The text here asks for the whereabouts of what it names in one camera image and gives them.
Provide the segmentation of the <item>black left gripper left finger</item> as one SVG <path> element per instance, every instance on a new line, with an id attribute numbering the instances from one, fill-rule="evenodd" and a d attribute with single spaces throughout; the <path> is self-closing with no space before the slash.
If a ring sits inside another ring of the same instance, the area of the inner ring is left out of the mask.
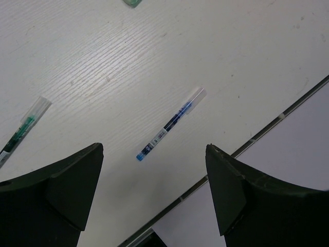
<path id="1" fill-rule="evenodd" d="M 1 182 L 1 246 L 77 246 L 98 184 L 103 145 Z"/>

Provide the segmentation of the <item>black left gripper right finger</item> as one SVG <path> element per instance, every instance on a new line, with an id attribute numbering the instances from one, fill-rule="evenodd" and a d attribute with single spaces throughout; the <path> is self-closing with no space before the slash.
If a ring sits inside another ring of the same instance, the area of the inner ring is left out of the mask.
<path id="1" fill-rule="evenodd" d="M 215 145 L 206 169 L 226 246 L 328 246 L 328 192 L 294 185 Z"/>

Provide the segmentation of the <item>blue ink pen refill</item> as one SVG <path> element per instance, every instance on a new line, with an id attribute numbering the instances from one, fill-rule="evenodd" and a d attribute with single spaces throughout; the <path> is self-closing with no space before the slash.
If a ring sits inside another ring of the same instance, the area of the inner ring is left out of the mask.
<path id="1" fill-rule="evenodd" d="M 204 88 L 198 88 L 187 102 L 175 113 L 175 115 L 162 127 L 162 129 L 148 142 L 148 144 L 136 155 L 138 161 L 142 161 L 173 129 L 180 119 L 189 114 L 206 96 Z"/>

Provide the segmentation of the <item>green transparent plastic case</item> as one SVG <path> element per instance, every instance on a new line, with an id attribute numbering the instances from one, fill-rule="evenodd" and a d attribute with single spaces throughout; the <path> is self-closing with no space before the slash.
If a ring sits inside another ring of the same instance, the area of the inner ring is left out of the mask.
<path id="1" fill-rule="evenodd" d="M 136 8 L 142 0 L 123 0 L 123 2 L 131 8 Z"/>

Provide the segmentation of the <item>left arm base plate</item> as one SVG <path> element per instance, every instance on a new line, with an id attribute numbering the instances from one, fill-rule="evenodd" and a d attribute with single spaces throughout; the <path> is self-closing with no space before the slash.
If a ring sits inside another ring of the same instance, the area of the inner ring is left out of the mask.
<path id="1" fill-rule="evenodd" d="M 167 247 L 164 241 L 150 228 L 132 244 L 133 247 Z"/>

